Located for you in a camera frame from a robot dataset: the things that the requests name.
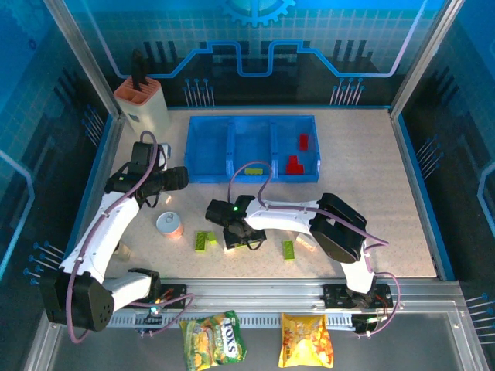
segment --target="speckled table surface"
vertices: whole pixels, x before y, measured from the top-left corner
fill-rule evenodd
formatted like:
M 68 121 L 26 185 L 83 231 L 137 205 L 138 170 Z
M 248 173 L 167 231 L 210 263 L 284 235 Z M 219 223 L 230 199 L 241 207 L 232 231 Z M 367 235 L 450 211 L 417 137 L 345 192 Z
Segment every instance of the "speckled table surface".
M 265 199 L 309 201 L 324 192 L 338 195 L 367 219 L 367 231 L 390 241 L 371 253 L 375 271 L 390 271 L 399 277 L 434 277 L 435 271 L 425 241 L 411 188 L 405 174 L 397 142 L 386 110 L 331 109 L 249 109 L 170 111 L 172 126 L 159 142 L 172 146 L 169 167 L 183 165 L 189 117 L 200 115 L 313 114 L 319 138 L 322 163 L 318 183 L 271 184 Z M 119 143 L 113 170 L 130 159 L 137 140 L 126 127 Z M 236 184 L 233 197 L 255 195 L 259 185 Z M 162 277 L 344 277 L 340 265 L 321 249 L 309 252 L 295 243 L 295 260 L 285 261 L 282 241 L 295 240 L 296 233 L 267 230 L 268 240 L 260 250 L 237 249 L 224 253 L 219 226 L 204 218 L 211 199 L 226 199 L 227 184 L 189 184 L 171 192 L 168 205 L 143 206 L 121 240 L 131 248 L 131 259 L 112 259 L 106 276 L 120 277 L 127 269 L 154 269 Z M 184 224 L 179 240 L 169 240 L 155 227 L 165 211 L 178 213 Z M 220 245 L 194 251 L 196 232 L 212 230 Z

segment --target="green snack bag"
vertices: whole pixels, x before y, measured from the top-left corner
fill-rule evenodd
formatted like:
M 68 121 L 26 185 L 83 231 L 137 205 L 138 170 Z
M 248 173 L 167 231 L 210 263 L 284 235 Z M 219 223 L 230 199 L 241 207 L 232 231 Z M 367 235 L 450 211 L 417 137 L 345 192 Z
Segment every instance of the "green snack bag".
M 235 311 L 181 321 L 180 328 L 183 331 L 188 371 L 201 371 L 213 366 L 237 363 L 246 356 L 240 322 Z

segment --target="blue plastic bin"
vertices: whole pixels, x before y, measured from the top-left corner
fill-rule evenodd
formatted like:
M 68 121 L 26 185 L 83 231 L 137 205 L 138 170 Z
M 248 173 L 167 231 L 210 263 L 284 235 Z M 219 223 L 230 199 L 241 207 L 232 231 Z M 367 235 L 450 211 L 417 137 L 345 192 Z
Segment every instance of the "blue plastic bin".
M 299 150 L 299 135 L 309 136 L 308 151 Z M 285 167 L 297 155 L 304 174 L 290 175 Z M 196 183 L 229 182 L 242 165 L 262 160 L 271 164 L 273 182 L 318 182 L 319 147 L 314 116 L 194 116 L 189 121 L 184 164 Z M 236 182 L 263 182 L 263 175 L 239 174 Z

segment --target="robotic arm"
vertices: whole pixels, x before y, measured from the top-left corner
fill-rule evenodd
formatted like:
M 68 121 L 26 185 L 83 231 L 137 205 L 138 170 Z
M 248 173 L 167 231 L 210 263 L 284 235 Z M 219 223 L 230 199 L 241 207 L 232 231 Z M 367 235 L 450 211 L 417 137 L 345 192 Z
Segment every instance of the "robotic arm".
M 235 204 L 212 200 L 206 219 L 224 228 L 227 249 L 248 245 L 252 250 L 266 240 L 264 229 L 291 230 L 312 235 L 328 257 L 340 262 L 349 290 L 369 295 L 374 284 L 374 273 L 367 269 L 363 256 L 363 241 L 359 233 L 335 220 L 307 209 L 324 209 L 360 230 L 366 220 L 339 197 L 324 193 L 318 201 L 307 203 L 280 203 L 263 201 L 254 196 L 239 196 Z M 298 206 L 294 209 L 269 209 L 267 206 Z
M 168 145 L 159 145 L 159 154 L 150 176 L 133 195 L 106 215 L 90 240 L 73 286 L 72 319 L 76 327 L 101 331 L 118 309 L 143 298 L 154 301 L 159 296 L 160 276 L 155 271 L 132 269 L 124 277 L 104 281 L 108 262 L 118 241 L 142 205 L 148 203 L 147 198 L 156 196 L 157 201 L 161 191 L 183 189 L 189 182 L 186 168 L 167 169 L 166 160 L 170 157 Z M 67 323 L 65 298 L 69 278 L 91 227 L 111 204 L 139 181 L 151 158 L 152 145 L 134 143 L 131 161 L 107 180 L 100 208 L 81 241 L 60 264 L 58 271 L 47 271 L 40 278 L 39 287 L 51 322 Z

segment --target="chip bag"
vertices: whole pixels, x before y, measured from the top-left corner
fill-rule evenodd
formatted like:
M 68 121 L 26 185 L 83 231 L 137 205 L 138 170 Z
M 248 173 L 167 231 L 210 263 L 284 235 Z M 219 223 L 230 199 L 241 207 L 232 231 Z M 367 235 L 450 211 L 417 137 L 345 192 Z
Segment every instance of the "chip bag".
M 188 371 L 237 363 L 246 356 L 239 318 L 234 311 L 193 321 L 181 321 L 180 328 L 183 331 Z
M 278 367 L 333 367 L 333 349 L 325 315 L 282 313 L 282 350 Z

